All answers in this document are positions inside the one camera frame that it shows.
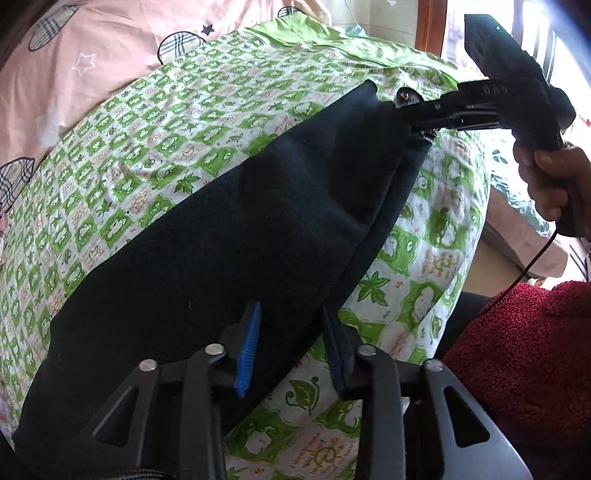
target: black handle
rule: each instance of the black handle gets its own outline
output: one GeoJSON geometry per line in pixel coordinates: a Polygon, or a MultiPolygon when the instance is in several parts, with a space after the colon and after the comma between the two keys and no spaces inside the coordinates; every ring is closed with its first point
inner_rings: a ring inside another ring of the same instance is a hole
{"type": "Polygon", "coordinates": [[[582,238],[586,235],[585,218],[583,215],[583,199],[574,177],[558,179],[557,186],[566,190],[569,202],[561,208],[560,219],[556,229],[560,235],[582,238]]]}
{"type": "MultiPolygon", "coordinates": [[[[518,101],[506,98],[501,102],[498,112],[501,125],[511,128],[515,139],[528,150],[564,148],[558,117],[546,86],[542,82],[524,79],[506,80],[506,83],[513,93],[518,93],[518,101]]],[[[561,208],[560,220],[556,222],[558,233],[570,237],[585,236],[583,201],[575,179],[545,175],[549,184],[566,190],[569,195],[569,202],[561,208]]]]}

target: silver rivet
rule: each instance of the silver rivet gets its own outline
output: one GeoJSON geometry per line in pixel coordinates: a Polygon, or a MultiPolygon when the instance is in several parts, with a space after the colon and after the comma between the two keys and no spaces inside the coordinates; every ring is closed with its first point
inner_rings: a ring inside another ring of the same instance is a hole
{"type": "Polygon", "coordinates": [[[375,355],[375,347],[368,343],[364,343],[363,345],[358,347],[357,352],[359,353],[359,355],[372,356],[375,355]]]}
{"type": "Polygon", "coordinates": [[[427,367],[427,370],[430,370],[431,372],[440,372],[443,370],[443,362],[441,360],[431,358],[425,362],[425,367],[427,367]]]}
{"type": "Polygon", "coordinates": [[[226,349],[221,343],[210,343],[205,347],[205,353],[208,355],[220,355],[225,351],[226,349]]]}
{"type": "Polygon", "coordinates": [[[139,369],[142,372],[151,372],[152,370],[156,370],[158,366],[158,362],[156,360],[152,360],[151,358],[147,358],[146,360],[142,360],[139,363],[139,369]]]}

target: finger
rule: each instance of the finger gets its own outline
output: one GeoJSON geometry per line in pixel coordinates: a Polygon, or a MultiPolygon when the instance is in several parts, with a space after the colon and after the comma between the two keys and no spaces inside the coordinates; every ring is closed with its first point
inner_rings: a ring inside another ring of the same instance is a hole
{"type": "Polygon", "coordinates": [[[560,207],[547,207],[544,205],[539,205],[538,202],[535,203],[535,209],[544,220],[549,222],[556,222],[560,220],[560,215],[562,214],[560,207]]]}
{"type": "Polygon", "coordinates": [[[536,150],[534,159],[543,171],[553,177],[586,176],[591,179],[591,164],[579,147],[555,151],[536,150]]]}
{"type": "Polygon", "coordinates": [[[526,167],[523,164],[519,165],[519,176],[521,180],[528,184],[528,187],[539,189],[545,185],[544,174],[536,167],[526,167]]]}
{"type": "Polygon", "coordinates": [[[534,164],[534,154],[519,142],[513,144],[513,157],[519,165],[531,167],[534,164]]]}
{"type": "Polygon", "coordinates": [[[557,188],[532,189],[530,198],[535,201],[536,205],[540,205],[545,210],[563,207],[569,202],[569,195],[566,190],[557,188]]]}

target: star print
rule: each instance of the star print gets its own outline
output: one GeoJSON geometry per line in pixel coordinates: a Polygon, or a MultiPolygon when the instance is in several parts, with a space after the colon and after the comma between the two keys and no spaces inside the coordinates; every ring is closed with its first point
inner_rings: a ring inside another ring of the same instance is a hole
{"type": "Polygon", "coordinates": [[[203,30],[201,30],[201,33],[205,33],[207,36],[209,36],[211,32],[215,32],[215,30],[212,27],[212,24],[209,24],[207,27],[204,25],[203,30]]]}
{"type": "Polygon", "coordinates": [[[78,55],[78,63],[72,67],[72,70],[76,70],[78,75],[81,77],[84,75],[84,72],[89,69],[93,69],[96,67],[95,65],[95,53],[91,55],[84,55],[81,53],[78,55]]]}

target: hand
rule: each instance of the hand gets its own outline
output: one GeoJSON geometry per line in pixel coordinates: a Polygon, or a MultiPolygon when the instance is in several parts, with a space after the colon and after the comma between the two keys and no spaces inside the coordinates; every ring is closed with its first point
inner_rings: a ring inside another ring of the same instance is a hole
{"type": "Polygon", "coordinates": [[[519,164],[519,176],[528,184],[527,192],[535,201],[535,209],[549,222],[560,219],[560,207],[566,205],[569,199],[564,189],[552,186],[551,177],[576,179],[583,200],[587,237],[591,237],[591,162],[585,152],[568,145],[562,150],[536,150],[532,153],[515,142],[513,156],[519,164]]]}

